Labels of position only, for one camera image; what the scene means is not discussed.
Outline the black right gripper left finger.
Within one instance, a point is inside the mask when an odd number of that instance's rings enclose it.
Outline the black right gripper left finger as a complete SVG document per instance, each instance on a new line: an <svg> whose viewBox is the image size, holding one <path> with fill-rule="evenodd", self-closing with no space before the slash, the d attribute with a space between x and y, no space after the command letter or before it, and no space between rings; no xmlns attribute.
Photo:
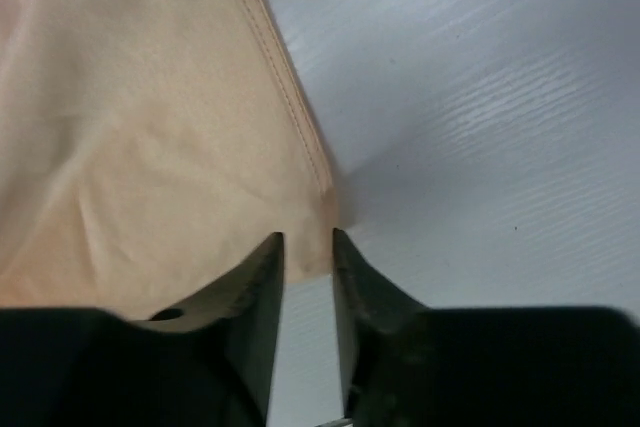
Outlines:
<svg viewBox="0 0 640 427"><path fill-rule="evenodd" d="M1 312L5 426L262 426L284 237L144 321L97 308Z"/></svg>

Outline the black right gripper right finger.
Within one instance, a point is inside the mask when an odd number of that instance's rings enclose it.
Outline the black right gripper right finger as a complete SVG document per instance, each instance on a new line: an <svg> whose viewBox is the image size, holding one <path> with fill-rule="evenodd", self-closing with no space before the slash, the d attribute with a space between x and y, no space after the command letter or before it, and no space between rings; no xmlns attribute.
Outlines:
<svg viewBox="0 0 640 427"><path fill-rule="evenodd" d="M639 326L602 306L433 308L332 234L343 414L355 426L635 426Z"/></svg>

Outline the beige cloth napkin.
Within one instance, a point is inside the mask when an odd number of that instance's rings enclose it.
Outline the beige cloth napkin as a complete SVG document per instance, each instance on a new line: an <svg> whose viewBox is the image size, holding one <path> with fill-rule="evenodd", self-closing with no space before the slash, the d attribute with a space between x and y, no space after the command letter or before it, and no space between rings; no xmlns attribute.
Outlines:
<svg viewBox="0 0 640 427"><path fill-rule="evenodd" d="M272 232L328 273L329 163L263 0L1 0L1 303L148 318Z"/></svg>

